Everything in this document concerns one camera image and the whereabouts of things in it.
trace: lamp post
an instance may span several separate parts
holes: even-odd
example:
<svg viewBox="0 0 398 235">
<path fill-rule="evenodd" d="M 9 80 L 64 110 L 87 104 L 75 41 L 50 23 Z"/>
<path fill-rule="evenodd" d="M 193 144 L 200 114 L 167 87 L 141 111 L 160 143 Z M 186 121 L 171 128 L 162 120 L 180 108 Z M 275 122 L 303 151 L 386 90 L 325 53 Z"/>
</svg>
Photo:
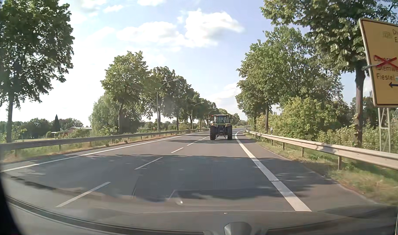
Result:
<svg viewBox="0 0 398 235">
<path fill-rule="evenodd" d="M 211 127 L 211 126 L 209 125 L 209 115 L 210 115 L 213 111 L 217 111 L 217 109 L 211 110 L 211 111 L 208 113 L 208 128 Z"/>
<path fill-rule="evenodd" d="M 167 84 L 167 83 L 169 83 L 169 82 L 175 82 L 175 81 L 178 81 L 178 78 L 175 78 L 175 79 L 173 79 L 173 80 L 171 80 L 171 81 L 165 82 L 165 83 L 163 83 L 163 84 L 161 85 L 160 88 L 158 88 L 158 91 L 157 91 L 157 132 L 160 132 L 160 110 L 158 109 L 158 93 L 160 92 L 160 89 L 161 89 L 165 84 Z"/>
<path fill-rule="evenodd" d="M 192 108 L 192 130 L 193 130 L 193 108 Z"/>
</svg>

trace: blue sky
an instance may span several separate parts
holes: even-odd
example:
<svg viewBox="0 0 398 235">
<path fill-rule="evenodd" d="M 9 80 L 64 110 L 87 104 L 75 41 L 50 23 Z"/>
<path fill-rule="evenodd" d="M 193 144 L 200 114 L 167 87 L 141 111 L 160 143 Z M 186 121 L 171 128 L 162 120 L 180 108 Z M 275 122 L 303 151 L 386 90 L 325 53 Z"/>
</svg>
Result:
<svg viewBox="0 0 398 235">
<path fill-rule="evenodd" d="M 203 98 L 246 119 L 235 100 L 240 93 L 236 69 L 249 45 L 264 40 L 263 31 L 273 29 L 260 13 L 262 0 L 61 1 L 70 4 L 72 13 L 74 68 L 65 83 L 53 82 L 54 89 L 41 97 L 42 103 L 25 102 L 21 110 L 14 109 L 14 121 L 53 120 L 58 115 L 90 125 L 93 103 L 104 92 L 104 70 L 127 50 L 143 51 L 150 68 L 174 69 Z M 342 83 L 349 103 L 355 95 L 354 75 L 343 74 Z M 367 94 L 370 79 L 364 87 Z M 4 109 L 0 121 L 7 119 Z"/>
</svg>

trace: tractor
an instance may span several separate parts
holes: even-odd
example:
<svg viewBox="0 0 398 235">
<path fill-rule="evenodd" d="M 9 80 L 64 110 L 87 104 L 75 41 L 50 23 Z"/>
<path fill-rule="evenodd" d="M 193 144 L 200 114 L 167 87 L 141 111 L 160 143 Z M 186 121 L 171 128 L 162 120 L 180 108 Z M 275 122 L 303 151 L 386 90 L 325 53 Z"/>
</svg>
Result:
<svg viewBox="0 0 398 235">
<path fill-rule="evenodd" d="M 213 121 L 209 125 L 210 139 L 216 140 L 217 137 L 223 136 L 229 141 L 232 140 L 232 125 L 227 114 L 217 114 L 213 116 Z"/>
</svg>

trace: house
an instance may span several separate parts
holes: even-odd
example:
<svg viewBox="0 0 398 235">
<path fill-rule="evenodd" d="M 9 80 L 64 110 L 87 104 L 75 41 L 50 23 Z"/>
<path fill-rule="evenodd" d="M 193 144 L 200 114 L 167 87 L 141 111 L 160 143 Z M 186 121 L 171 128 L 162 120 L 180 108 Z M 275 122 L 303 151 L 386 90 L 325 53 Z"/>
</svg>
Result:
<svg viewBox="0 0 398 235">
<path fill-rule="evenodd" d="M 75 127 L 75 126 L 73 126 L 73 127 L 71 127 L 71 128 L 68 128 L 67 130 L 65 130 L 64 132 L 65 133 L 67 133 L 67 134 L 70 134 L 71 132 L 73 132 L 73 131 L 75 131 L 75 130 L 89 130 L 89 131 L 91 131 L 92 130 L 92 128 L 91 127 Z"/>
</svg>

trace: yellow road sign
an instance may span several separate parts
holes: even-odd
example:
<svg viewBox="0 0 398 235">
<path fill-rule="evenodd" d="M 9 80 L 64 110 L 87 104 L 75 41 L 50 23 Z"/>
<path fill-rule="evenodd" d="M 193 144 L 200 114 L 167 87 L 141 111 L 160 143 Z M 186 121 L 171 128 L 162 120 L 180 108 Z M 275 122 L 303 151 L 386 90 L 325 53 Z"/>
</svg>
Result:
<svg viewBox="0 0 398 235">
<path fill-rule="evenodd" d="M 361 18 L 366 59 L 377 107 L 398 107 L 398 25 Z"/>
</svg>

